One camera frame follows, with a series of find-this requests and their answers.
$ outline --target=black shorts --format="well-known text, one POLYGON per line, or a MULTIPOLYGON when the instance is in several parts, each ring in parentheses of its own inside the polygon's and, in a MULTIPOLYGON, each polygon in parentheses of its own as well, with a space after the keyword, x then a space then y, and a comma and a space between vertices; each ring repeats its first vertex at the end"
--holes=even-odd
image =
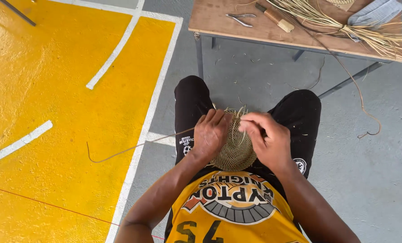
MULTIPOLYGON (((210 91, 205 82, 197 76, 188 76, 178 83, 175 94, 175 131, 176 133, 193 128, 202 115, 213 108, 210 91)), ((279 124, 287 127, 291 132, 291 157, 306 177, 312 165, 312 156, 315 150, 318 126, 321 117, 321 101, 310 90, 296 90, 286 95, 270 113, 279 124)), ((180 162, 193 148, 193 133, 188 131, 176 136, 177 159, 180 162)), ((220 170, 217 167, 207 166, 200 170, 193 179, 220 170)), ((286 200, 286 195, 279 180, 273 172, 258 159, 244 171, 257 174, 268 181, 286 200)), ((165 235, 169 235, 168 226, 165 235)))

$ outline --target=yellow painted floor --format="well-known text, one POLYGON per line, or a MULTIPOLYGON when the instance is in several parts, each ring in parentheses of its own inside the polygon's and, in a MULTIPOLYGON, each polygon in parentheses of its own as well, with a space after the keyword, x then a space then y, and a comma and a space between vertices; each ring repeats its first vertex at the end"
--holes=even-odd
MULTIPOLYGON (((0 159, 0 189, 111 221, 175 24, 141 17, 95 85, 130 15, 38 0, 0 3, 0 150, 53 127, 0 159)), ((0 191, 1 242, 104 242, 109 223, 0 191)))

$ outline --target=table top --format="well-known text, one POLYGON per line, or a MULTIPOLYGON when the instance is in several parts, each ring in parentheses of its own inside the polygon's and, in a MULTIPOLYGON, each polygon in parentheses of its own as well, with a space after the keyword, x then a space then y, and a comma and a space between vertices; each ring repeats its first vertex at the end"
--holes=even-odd
MULTIPOLYGON (((325 0, 318 0, 322 11, 342 24, 346 24, 352 14, 360 11, 372 1, 373 0, 356 0, 349 11, 345 12, 325 0)), ((252 0, 194 0, 192 15, 189 21, 189 30, 218 36, 242 38, 249 41, 262 41, 325 50, 317 41, 313 40, 298 26, 295 26, 295 29, 290 33, 286 33, 280 29, 268 19, 267 16, 254 7, 255 3, 247 6, 236 6, 237 4, 250 2, 252 2, 252 0), (225 14, 255 14, 257 17, 241 19, 243 22, 253 25, 252 28, 248 28, 239 24, 236 20, 225 16, 225 14)), ((316 0, 309 0, 309 2, 312 6, 317 6, 316 0)), ((263 7, 272 9, 278 15, 281 15, 267 1, 259 0, 258 3, 263 7)), ((396 17, 393 21, 400 22, 400 17, 396 17)), ((305 23, 305 25, 321 32, 334 31, 328 28, 316 28, 307 23, 305 23)), ((400 33, 400 30, 392 30, 392 32, 400 33)), ((394 61, 392 58, 382 57, 366 43, 326 35, 315 35, 315 37, 334 52, 394 61)))

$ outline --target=knife handle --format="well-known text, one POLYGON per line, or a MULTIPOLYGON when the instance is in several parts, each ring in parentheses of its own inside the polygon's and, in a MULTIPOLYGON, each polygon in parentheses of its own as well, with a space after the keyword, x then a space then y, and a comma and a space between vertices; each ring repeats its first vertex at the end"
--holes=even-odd
POLYGON ((282 19, 281 17, 278 17, 277 14, 271 9, 265 10, 264 14, 286 33, 290 33, 294 29, 294 25, 282 19))

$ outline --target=gray cloth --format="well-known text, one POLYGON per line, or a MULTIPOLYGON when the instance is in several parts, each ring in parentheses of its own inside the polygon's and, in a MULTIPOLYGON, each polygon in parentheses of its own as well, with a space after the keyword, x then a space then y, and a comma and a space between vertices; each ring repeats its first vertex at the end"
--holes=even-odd
POLYGON ((402 11, 402 3, 397 0, 375 0, 348 19, 348 25, 373 26, 388 23, 402 11))

